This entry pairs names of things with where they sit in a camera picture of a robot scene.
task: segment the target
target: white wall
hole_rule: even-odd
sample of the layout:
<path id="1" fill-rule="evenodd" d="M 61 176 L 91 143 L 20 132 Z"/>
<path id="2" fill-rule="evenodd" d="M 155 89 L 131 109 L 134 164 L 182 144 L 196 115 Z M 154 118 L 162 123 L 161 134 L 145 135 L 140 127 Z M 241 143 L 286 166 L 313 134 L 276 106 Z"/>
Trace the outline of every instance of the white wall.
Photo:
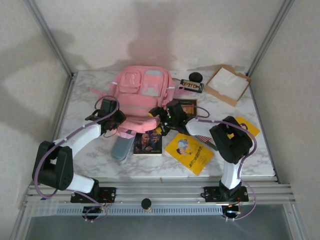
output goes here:
<path id="1" fill-rule="evenodd" d="M 276 170 L 310 240 L 320 239 L 319 34 L 320 1 L 296 0 L 252 81 Z"/>
<path id="2" fill-rule="evenodd" d="M 0 239 L 9 239 L 67 76 L 22 0 L 0 7 Z"/>
<path id="3" fill-rule="evenodd" d="M 35 2 L 74 72 L 133 64 L 245 71 L 283 0 Z"/>

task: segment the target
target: cardboard box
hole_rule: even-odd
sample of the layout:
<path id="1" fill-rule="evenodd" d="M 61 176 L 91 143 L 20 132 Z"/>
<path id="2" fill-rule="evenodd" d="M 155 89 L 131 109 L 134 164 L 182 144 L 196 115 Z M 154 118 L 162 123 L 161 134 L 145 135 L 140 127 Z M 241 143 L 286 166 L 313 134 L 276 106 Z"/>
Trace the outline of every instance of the cardboard box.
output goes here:
<path id="1" fill-rule="evenodd" d="M 249 87 L 249 84 L 248 86 L 244 89 L 244 91 L 242 92 L 241 96 L 239 97 L 238 100 L 234 100 L 232 99 L 231 97 L 228 97 L 226 95 L 221 95 L 218 91 L 214 90 L 213 88 L 211 88 L 210 86 L 208 86 L 208 83 L 214 78 L 214 76 L 219 72 L 219 70 L 221 68 L 224 68 L 225 70 L 231 72 L 232 74 L 236 75 L 236 76 L 239 76 L 241 78 L 244 78 L 246 79 L 246 81 L 250 84 L 251 83 L 251 78 L 242 74 L 242 73 L 236 73 L 235 70 L 232 68 L 232 67 L 229 67 L 227 65 L 221 65 L 215 72 L 214 74 L 210 77 L 209 81 L 206 83 L 206 85 L 204 86 L 204 90 L 215 96 L 216 98 L 226 102 L 227 104 L 230 104 L 231 106 L 235 107 L 239 101 L 239 99 L 243 96 L 243 94 L 245 93 L 245 91 L 247 90 L 247 88 Z"/>

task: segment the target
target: white tissue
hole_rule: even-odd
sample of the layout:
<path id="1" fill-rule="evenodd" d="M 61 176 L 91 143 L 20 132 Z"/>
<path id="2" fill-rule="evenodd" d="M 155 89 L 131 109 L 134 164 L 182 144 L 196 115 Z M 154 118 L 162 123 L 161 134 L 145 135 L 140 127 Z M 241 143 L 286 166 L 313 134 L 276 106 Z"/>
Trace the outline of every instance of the white tissue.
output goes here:
<path id="1" fill-rule="evenodd" d="M 243 77 L 234 75 L 223 67 L 216 73 L 208 86 L 234 100 L 238 100 L 249 82 Z"/>

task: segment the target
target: white marble table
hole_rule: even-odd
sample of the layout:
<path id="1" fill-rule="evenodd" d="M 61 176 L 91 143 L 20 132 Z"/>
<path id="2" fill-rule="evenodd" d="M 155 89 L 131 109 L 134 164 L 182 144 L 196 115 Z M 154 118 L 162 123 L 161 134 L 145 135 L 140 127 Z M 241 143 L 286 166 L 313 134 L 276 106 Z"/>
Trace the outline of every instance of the white marble table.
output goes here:
<path id="1" fill-rule="evenodd" d="M 179 79 L 188 79 L 191 73 L 191 71 L 170 72 L 173 78 Z M 93 112 L 98 96 L 89 92 L 88 87 L 107 91 L 110 82 L 117 73 L 117 71 L 80 71 L 78 73 L 62 125 L 61 137 L 80 126 L 84 119 Z M 203 75 L 203 83 L 206 83 L 213 71 L 200 71 L 200 73 Z M 198 106 L 210 111 L 210 119 L 222 120 L 228 115 L 243 116 L 261 129 L 249 89 L 244 93 L 236 107 L 224 103 L 205 91 L 202 94 L 192 93 L 179 96 L 179 98 L 198 99 Z M 176 134 L 176 132 L 171 131 L 163 137 L 164 148 Z M 196 177 L 164 150 L 162 156 L 152 157 L 133 156 L 132 151 L 130 151 L 126 163 L 118 164 L 110 156 L 116 138 L 116 136 L 110 138 L 101 136 L 90 142 L 74 157 L 74 170 L 79 174 L 93 178 Z M 242 176 L 274 176 L 274 168 L 262 132 L 257 135 L 256 140 L 258 143 L 257 150 L 253 156 L 245 161 Z M 224 160 L 218 152 L 214 153 L 211 161 L 200 173 L 200 177 L 222 176 Z"/>

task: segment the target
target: black round puck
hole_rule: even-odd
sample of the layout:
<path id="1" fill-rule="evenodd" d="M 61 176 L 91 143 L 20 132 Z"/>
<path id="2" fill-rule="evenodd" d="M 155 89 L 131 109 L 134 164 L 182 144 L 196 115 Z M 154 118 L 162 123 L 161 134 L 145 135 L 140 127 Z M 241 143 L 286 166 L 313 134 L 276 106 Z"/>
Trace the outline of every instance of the black round puck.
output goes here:
<path id="1" fill-rule="evenodd" d="M 202 79 L 203 79 L 202 75 L 196 71 L 189 75 L 189 80 L 191 82 L 201 83 Z"/>
<path id="2" fill-rule="evenodd" d="M 149 198 L 145 198 L 141 201 L 141 207 L 144 210 L 148 210 L 149 208 L 151 208 L 151 200 Z"/>

